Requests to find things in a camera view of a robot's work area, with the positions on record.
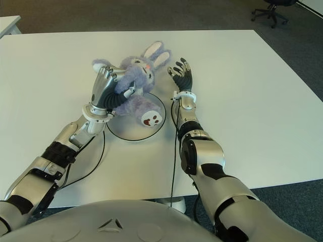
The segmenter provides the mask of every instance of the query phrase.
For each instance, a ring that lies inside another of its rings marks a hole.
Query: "gray carpet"
[[[250,21],[253,9],[266,7],[262,0],[2,0],[0,16],[20,15],[23,33],[254,29],[323,100],[323,19],[294,5],[277,10],[290,19],[287,25],[271,29],[266,17]],[[323,242],[323,180],[254,192],[290,225]],[[186,202],[191,216],[194,196]],[[201,206],[198,215],[211,229]]]

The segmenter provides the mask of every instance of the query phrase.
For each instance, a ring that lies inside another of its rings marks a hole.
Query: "bunny ear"
[[[165,51],[161,53],[153,62],[153,67],[155,69],[159,68],[160,66],[163,66],[167,63],[167,61],[170,59],[171,54],[169,51]]]
[[[163,48],[163,43],[161,41],[156,41],[142,55],[144,58],[151,58],[155,53],[161,51]]]

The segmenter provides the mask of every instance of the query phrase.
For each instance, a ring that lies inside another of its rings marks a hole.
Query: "table leg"
[[[16,25],[12,26],[12,28],[9,31],[9,34],[21,34],[20,30]]]
[[[171,206],[171,198],[160,198],[160,199],[157,199],[157,202],[162,203],[162,204],[169,206],[169,207]],[[172,208],[175,208],[178,211],[185,213],[186,204],[185,204],[184,197],[174,197],[173,203],[172,203]]]

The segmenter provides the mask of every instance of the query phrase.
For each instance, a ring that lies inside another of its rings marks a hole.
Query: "robotic hand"
[[[66,167],[75,161],[83,146],[104,130],[112,117],[112,108],[124,103],[136,90],[116,94],[115,86],[125,70],[102,66],[97,74],[91,102],[83,106],[83,115],[65,126],[45,152],[11,185],[4,201],[0,201],[0,236],[23,226],[30,216],[47,209],[59,189]]]
[[[237,178],[223,172],[221,146],[201,127],[185,59],[168,73],[179,87],[174,101],[182,169],[193,179],[216,235],[223,241],[314,241],[283,222]]]

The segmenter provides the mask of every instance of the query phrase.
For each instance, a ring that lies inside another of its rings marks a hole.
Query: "stuffed bunny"
[[[143,97],[143,94],[153,89],[155,71],[164,66],[170,56],[171,52],[164,50],[163,43],[156,41],[140,57],[130,56],[121,62],[120,68],[125,69],[125,75],[119,79],[115,93],[128,90],[133,83],[136,91],[125,103],[114,108],[117,115],[133,115],[146,127],[153,127],[162,122],[161,107]],[[112,66],[104,59],[96,59],[92,64],[97,72],[102,65]]]

